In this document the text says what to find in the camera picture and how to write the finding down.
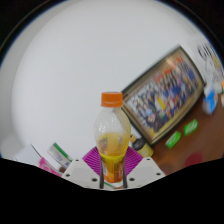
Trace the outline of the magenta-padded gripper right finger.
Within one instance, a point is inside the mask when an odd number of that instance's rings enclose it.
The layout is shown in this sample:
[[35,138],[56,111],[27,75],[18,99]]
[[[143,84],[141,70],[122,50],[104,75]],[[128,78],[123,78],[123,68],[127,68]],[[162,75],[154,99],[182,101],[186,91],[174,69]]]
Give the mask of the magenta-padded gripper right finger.
[[134,189],[163,178],[165,174],[151,157],[142,157],[134,149],[127,149],[124,159],[124,188]]

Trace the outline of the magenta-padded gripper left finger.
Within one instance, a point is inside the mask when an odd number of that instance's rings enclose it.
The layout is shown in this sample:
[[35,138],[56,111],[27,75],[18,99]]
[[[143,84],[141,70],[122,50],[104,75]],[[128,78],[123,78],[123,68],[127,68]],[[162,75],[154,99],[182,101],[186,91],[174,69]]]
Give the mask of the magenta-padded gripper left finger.
[[82,159],[74,159],[62,178],[84,188],[99,189],[102,185],[101,159],[96,147]]

